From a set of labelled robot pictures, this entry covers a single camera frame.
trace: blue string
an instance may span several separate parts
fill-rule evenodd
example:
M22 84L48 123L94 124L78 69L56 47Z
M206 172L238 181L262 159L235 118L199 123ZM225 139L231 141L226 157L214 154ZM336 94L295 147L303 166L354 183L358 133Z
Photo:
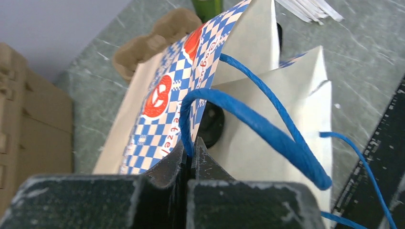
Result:
M234 99L233 97L215 89L201 88L189 92L182 101L182 106L180 108L180 121L179 126L181 130L181 140L185 146L187 155L193 156L193 143L190 133L190 112L191 104L196 99L204 99L210 101L211 103L224 108L228 112L234 114L237 118L247 124L252 128L259 136L261 136L269 145L271 145L276 151L283 155L290 163L292 163L296 168L298 168L307 178L309 178L319 189L326 190L331 186L331 179L326 174L325 170L320 165L319 161L312 154L307 143L302 137L299 130L294 125L291 117L288 115L286 109L277 99L274 93L249 69L239 63L237 60L233 59L230 56L221 54L221 61L225 61L231 66L239 69L244 74L246 74L261 90L266 94L269 100L273 103L274 107L277 109L282 120L287 126L287 129L293 136L295 142L290 139L284 132L279 130L277 127L272 125L267 119L258 114L257 112L250 109L246 104ZM357 153L360 160L363 162L366 171L368 172L370 179L374 185L374 188L377 192L377 196L381 202L384 213L390 222L390 225L393 229L396 229L394 220L391 217L391 214L386 206L381 192L377 186L377 183L374 179L374 176L371 172L370 167L365 161L364 157L353 144L345 136L342 136L334 132L321 132L320 137L338 137L346 141ZM335 216L331 213L321 212L321 215L325 218L334 220L338 223L341 223L346 226L353 227L355 229L364 229L365 227L352 222L343 217Z
M259 134L259 136L261 136L271 147L299 169L319 189L326 190L330 187L330 177L326 175L319 161L311 152L312 155L308 156L308 152L304 151L302 147L295 143L283 131L272 125L266 118L250 109L241 101L215 89L201 88L193 90L183 98L180 108L179 126L181 140L188 156L193 156L193 143L190 134L189 117L191 104L196 99L205 99L234 114ZM323 171L323 173L314 173L314 170Z
M381 194L381 191L380 191L380 188L378 187L377 181L375 181L375 177L373 175L373 172L371 171L371 168L368 165L366 159L363 157L362 153L356 147L356 145L350 139L348 139L346 136L341 135L339 133L320 132L319 135L320 135L320 137L337 137L337 138L340 138L341 140L345 141L347 144L349 144L353 148L353 150L356 152L357 156L359 156L359 159L363 162L363 166L366 169L368 176L370 177L371 183L374 186L375 192L377 193L378 200L381 203L381 207L383 207L384 214L387 217L391 228L396 229L396 225L395 225L394 220L393 220L393 218L391 216L390 210L388 209L387 205L384 202L383 195Z
M355 228L355 229L367 229L366 227L363 227L362 225L360 225L358 223L355 223L355 222L353 222L353 221L351 221L349 219L345 219L345 218L340 217L340 216L335 216L335 215L333 215L331 213L328 213L328 212L321 211L320 215L322 217L324 217L324 218L330 219L332 221L335 221L337 223L343 224L343 225L348 226L348 227L352 227L352 228Z
M258 86L258 88L271 101L273 106L276 108L277 112L280 114L281 119L286 124L286 127L287 127L288 131L291 133L292 138L300 147L302 147L303 151L305 152L303 154L305 160L308 160L311 163L314 163L314 164L312 164L312 167L310 167L308 171L305 171L305 173L304 172L303 173L305 175L310 174L310 177L318 177L318 176L323 177L321 179L322 180L321 184L315 184L321 190L326 190L330 186L332 186L332 179L326 174L322 165L316 159L316 157L310 150L307 142L304 140L304 137L301 135L301 133L295 126L295 124L292 121L287 110L285 109L283 104L280 102L280 100L276 97L276 95L270 90L270 88L261 79L259 79L259 77L257 77L255 74L253 74L252 71L250 71L248 68L246 68L239 61L235 60L233 57L221 53L219 60L226 62L230 66L243 72L247 77L249 77Z

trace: blue and white checkered pattern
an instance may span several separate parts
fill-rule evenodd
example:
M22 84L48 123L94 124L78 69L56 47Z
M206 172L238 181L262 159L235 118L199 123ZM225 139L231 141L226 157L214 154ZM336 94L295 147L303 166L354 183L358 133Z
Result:
M297 62L301 57L303 57L305 54L307 54L306 52L298 54L297 56L286 60L286 61L281 61L280 62L280 68L287 68L291 65L293 65L295 62Z
M243 0L204 25L193 63L190 63L190 60L183 54L183 46L187 37L166 49L149 86L149 94L158 85L163 75L171 75L172 85L167 109L159 116L159 119L153 121L145 119L140 115L141 113L138 114L119 173L143 173L159 162L165 156L165 152L173 149L180 135L178 123L175 122L176 113L180 108L179 102L191 90L211 87L224 43L249 3L250 0ZM203 60L207 63L204 69L198 67ZM196 100L192 104L190 119L193 139L196 136L205 103L205 101Z

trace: white wall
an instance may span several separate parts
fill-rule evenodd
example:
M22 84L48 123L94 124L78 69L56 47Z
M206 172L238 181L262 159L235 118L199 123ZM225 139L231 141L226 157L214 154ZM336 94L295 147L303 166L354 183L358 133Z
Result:
M0 42L50 81L130 0L0 0Z

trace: cardboard box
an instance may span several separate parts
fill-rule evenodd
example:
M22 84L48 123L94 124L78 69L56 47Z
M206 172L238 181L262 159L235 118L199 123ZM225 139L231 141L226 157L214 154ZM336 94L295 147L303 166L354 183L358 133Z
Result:
M35 174L73 172L72 100L0 43L0 218Z

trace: green bottle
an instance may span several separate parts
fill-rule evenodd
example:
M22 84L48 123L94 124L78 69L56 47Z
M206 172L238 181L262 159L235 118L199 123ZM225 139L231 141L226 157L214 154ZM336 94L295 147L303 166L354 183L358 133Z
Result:
M222 13L223 0L192 0L195 12L203 23Z

